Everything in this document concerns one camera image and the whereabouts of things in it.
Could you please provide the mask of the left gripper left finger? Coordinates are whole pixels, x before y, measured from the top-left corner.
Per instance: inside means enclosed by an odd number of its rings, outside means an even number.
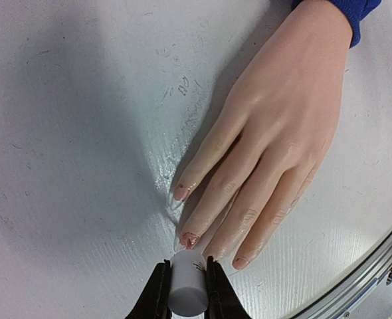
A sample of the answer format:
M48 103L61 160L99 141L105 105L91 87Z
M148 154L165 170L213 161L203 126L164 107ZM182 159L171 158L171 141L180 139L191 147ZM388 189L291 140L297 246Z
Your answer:
M171 262L157 263L140 297L126 319L170 319L168 307L171 286Z

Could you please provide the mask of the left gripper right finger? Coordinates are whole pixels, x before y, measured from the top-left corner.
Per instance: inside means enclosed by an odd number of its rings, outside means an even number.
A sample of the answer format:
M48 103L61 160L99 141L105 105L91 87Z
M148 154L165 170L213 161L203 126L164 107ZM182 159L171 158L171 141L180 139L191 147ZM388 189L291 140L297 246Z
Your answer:
M209 305L204 318L210 319L251 319L221 264L213 257L207 259L206 287Z

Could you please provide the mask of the white nail polish cap brush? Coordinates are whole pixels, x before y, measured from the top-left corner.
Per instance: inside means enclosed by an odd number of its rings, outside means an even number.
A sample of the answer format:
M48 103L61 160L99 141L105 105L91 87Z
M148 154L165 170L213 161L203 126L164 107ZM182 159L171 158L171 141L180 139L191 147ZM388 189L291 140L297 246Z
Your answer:
M169 309L182 317L194 317L206 311L209 305L205 283L206 262L193 250L182 250L171 259Z

